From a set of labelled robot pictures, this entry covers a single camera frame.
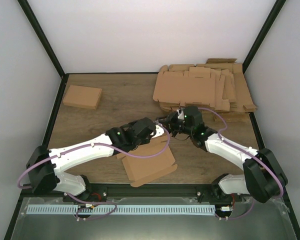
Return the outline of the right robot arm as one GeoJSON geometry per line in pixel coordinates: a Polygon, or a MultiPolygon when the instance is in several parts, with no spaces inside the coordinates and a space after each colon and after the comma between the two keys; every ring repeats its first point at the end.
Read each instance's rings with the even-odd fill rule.
{"type": "Polygon", "coordinates": [[[213,198],[219,202],[230,194],[250,195],[260,203],[280,198],[288,179],[274,153],[268,148],[254,149],[236,143],[208,127],[201,108],[180,107],[167,116],[156,119],[172,136],[188,135],[192,143],[205,152],[218,155],[239,167],[243,173],[225,173],[212,183],[213,198]]]}

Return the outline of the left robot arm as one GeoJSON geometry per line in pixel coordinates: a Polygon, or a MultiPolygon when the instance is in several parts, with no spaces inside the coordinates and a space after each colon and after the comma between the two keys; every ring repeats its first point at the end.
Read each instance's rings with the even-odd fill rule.
{"type": "Polygon", "coordinates": [[[87,202],[92,196],[92,189],[86,177],[71,175],[67,173],[68,169],[121,152],[128,153],[162,134],[163,128],[145,117],[113,127],[96,138],[72,146],[47,149],[40,145],[26,164],[32,193],[68,192],[79,201],[87,202]]]}

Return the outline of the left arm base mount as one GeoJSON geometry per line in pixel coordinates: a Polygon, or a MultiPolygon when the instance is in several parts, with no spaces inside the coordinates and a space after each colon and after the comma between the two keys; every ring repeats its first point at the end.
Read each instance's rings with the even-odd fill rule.
{"type": "Polygon", "coordinates": [[[70,196],[64,196],[62,201],[65,203],[83,203],[83,202],[106,202],[107,196],[103,195],[103,191],[99,191],[98,188],[93,187],[93,185],[88,180],[88,177],[85,175],[80,175],[85,183],[85,190],[79,195],[75,196],[75,200],[70,196]]]}

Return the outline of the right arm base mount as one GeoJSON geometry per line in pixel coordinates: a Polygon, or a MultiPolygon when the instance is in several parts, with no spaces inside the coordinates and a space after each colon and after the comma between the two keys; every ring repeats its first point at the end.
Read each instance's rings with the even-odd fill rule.
{"type": "Polygon", "coordinates": [[[210,204],[230,204],[233,201],[231,194],[226,194],[221,190],[219,182],[223,177],[228,177],[229,173],[224,173],[217,177],[210,184],[200,184],[195,188],[197,201],[210,204]]]}

